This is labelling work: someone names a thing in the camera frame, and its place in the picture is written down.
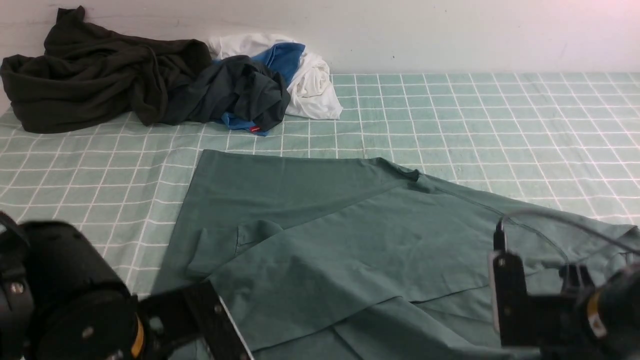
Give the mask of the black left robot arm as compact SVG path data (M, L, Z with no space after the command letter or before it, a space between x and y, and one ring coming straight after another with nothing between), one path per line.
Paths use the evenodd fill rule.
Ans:
M167 360L197 340L253 359L210 282L140 299L70 223L2 212L1 227L3 360Z

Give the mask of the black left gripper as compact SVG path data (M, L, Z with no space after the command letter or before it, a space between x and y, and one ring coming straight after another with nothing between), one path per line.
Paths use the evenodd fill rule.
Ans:
M253 360L226 304L208 282L149 296L135 303L137 360L167 360L202 341L210 360Z

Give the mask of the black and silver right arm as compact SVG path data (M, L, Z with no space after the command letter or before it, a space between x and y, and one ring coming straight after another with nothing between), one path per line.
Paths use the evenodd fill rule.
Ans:
M565 264L556 294L530 293L524 263L510 251L494 251L488 268L494 328L503 347L536 349L543 360L639 358L638 263L601 285L585 265Z

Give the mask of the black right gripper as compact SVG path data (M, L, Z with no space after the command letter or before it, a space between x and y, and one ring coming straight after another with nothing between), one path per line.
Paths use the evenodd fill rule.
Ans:
M587 266L562 266L556 294L530 293L523 260L510 251L490 253L488 268L494 328L502 347L578 351L592 346L595 336L586 303L595 284Z

